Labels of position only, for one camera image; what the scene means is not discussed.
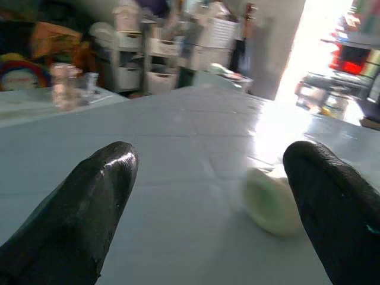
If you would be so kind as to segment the white drawer unit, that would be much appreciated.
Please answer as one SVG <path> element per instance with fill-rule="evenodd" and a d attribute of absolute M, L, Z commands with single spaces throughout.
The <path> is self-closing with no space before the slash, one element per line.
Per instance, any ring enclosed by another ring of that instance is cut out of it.
<path fill-rule="evenodd" d="M 176 88 L 179 76 L 179 42 L 162 38 L 154 21 L 146 21 L 144 43 L 144 91 L 165 93 Z"/>
<path fill-rule="evenodd" d="M 113 10 L 115 24 L 115 87 L 118 93 L 138 90 L 143 68 L 140 7 L 131 0 Z"/>

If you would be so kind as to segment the brown cardboard box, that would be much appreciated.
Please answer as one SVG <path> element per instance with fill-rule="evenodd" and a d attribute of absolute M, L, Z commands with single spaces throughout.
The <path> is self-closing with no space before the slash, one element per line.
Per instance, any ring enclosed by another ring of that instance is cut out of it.
<path fill-rule="evenodd" d="M 70 28 L 39 21 L 30 38 L 31 57 L 71 52 L 79 44 L 81 36 Z"/>

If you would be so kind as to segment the small white plastic table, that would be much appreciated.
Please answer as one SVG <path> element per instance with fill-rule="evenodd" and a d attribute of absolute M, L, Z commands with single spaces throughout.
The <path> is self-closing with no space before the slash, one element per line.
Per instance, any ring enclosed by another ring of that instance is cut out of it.
<path fill-rule="evenodd" d="M 99 87 L 96 90 L 97 95 L 90 97 L 88 101 L 80 101 L 70 110 L 62 110 L 54 104 L 50 88 L 0 91 L 0 128 L 26 124 L 66 113 L 82 112 L 128 100 L 126 97 Z"/>

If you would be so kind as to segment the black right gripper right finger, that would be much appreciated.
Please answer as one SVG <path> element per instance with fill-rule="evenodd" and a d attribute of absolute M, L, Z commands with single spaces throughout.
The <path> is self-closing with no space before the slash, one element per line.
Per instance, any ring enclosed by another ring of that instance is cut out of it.
<path fill-rule="evenodd" d="M 380 285 L 380 193 L 317 142 L 290 144 L 283 165 L 332 285 Z"/>

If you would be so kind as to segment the white slatted basket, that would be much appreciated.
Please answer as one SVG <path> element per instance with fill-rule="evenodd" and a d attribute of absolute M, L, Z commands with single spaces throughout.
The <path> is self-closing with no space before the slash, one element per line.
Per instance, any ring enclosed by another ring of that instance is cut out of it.
<path fill-rule="evenodd" d="M 189 69 L 207 70 L 211 64 L 227 67 L 235 43 L 237 23 L 209 18 L 205 26 L 194 24 L 188 38 L 191 49 Z"/>

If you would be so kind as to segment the white plastic bottle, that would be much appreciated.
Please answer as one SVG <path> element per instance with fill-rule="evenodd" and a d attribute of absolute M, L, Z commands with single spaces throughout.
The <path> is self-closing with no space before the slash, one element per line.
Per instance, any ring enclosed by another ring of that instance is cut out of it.
<path fill-rule="evenodd" d="M 302 223 L 282 164 L 250 168 L 242 191 L 246 212 L 266 232 L 279 236 L 299 233 Z"/>

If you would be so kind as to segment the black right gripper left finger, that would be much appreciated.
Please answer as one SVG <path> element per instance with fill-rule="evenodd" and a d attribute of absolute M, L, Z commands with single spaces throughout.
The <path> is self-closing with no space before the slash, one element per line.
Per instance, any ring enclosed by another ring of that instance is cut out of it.
<path fill-rule="evenodd" d="M 95 285 L 138 164 L 123 141 L 81 161 L 0 246 L 0 285 Z"/>

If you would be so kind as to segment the clear plastic bag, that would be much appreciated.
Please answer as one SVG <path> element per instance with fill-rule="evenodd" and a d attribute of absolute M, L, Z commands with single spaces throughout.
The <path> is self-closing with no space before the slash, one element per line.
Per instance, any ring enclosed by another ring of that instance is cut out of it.
<path fill-rule="evenodd" d="M 98 73 L 87 72 L 79 79 L 78 104 L 87 106 L 113 96 L 113 93 L 97 86 Z"/>

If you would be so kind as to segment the dark green container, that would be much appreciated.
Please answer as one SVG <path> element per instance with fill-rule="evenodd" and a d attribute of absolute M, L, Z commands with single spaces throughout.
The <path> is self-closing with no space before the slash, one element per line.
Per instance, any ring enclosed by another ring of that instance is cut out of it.
<path fill-rule="evenodd" d="M 194 74 L 195 73 L 193 70 L 181 66 L 179 70 L 177 88 L 191 86 L 193 84 Z"/>

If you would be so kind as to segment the rainbow print backpack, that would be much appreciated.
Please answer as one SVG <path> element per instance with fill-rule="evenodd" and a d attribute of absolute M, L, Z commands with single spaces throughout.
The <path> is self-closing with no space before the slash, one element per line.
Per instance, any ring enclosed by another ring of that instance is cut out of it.
<path fill-rule="evenodd" d="M 47 88 L 52 85 L 46 68 L 18 53 L 0 55 L 0 91 Z"/>

